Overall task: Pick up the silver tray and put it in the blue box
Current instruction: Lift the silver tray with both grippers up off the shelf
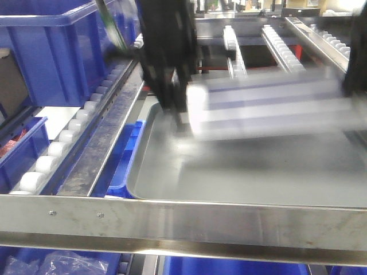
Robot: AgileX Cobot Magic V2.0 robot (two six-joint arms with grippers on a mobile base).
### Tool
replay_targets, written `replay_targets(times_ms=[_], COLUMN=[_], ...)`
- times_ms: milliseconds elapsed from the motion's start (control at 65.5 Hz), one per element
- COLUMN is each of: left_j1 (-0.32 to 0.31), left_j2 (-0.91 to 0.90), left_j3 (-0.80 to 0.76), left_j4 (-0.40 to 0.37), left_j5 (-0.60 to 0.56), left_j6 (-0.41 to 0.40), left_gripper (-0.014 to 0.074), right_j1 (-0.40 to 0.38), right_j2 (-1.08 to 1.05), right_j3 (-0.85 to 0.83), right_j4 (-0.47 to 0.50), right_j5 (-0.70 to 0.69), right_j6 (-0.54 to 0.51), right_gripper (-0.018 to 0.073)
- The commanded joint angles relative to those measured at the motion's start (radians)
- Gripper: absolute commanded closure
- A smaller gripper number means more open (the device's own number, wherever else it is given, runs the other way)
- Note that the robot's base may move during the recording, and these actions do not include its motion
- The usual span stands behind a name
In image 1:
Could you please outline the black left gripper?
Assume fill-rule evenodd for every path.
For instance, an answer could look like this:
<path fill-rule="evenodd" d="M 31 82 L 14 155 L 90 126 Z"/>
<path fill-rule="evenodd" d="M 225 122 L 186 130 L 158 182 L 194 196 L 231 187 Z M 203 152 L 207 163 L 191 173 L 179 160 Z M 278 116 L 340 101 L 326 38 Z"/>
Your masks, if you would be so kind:
<path fill-rule="evenodd" d="M 137 1 L 143 75 L 178 132 L 188 128 L 186 88 L 196 72 L 197 33 L 191 1 Z"/>

